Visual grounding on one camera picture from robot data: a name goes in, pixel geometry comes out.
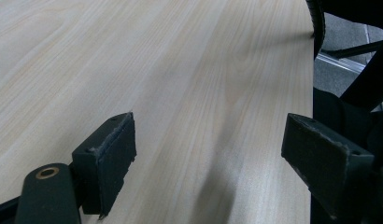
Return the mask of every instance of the black chair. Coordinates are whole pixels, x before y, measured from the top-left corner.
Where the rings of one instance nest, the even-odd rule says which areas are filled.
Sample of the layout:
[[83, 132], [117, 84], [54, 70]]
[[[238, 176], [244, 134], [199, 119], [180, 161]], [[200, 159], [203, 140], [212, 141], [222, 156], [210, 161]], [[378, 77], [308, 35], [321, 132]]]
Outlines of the black chair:
[[[322, 47], [323, 39], [325, 38], [325, 16], [323, 14], [323, 8], [321, 6], [320, 0], [305, 0], [310, 11], [311, 20], [314, 27], [314, 59], [319, 54], [319, 51]], [[347, 58], [355, 55], [360, 55], [364, 53], [369, 53], [377, 51], [383, 41], [377, 41], [370, 44], [361, 45], [349, 49], [338, 49], [338, 50], [326, 50], [323, 49], [322, 52], [335, 57], [337, 59]]]

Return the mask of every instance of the light wood grain surface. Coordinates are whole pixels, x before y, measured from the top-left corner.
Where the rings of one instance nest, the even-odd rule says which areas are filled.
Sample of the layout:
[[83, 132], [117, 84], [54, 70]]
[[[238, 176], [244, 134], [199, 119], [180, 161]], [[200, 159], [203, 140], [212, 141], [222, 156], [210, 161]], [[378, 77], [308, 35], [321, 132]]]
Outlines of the light wood grain surface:
[[0, 0], [0, 203], [132, 110], [104, 223], [308, 223], [280, 149], [311, 115], [311, 34], [304, 0]]

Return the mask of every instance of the black plastic bracket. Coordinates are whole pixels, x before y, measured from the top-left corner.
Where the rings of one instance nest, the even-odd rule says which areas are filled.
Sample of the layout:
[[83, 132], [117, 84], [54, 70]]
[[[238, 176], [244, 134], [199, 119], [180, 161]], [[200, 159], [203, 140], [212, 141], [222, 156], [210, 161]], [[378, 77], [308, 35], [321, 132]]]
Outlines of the black plastic bracket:
[[289, 114], [282, 157], [330, 219], [361, 221], [374, 160], [370, 152], [314, 119]]
[[80, 223], [105, 217], [136, 156], [133, 113], [108, 119], [72, 153], [68, 166], [53, 163], [26, 176], [19, 198], [0, 204], [0, 223]]

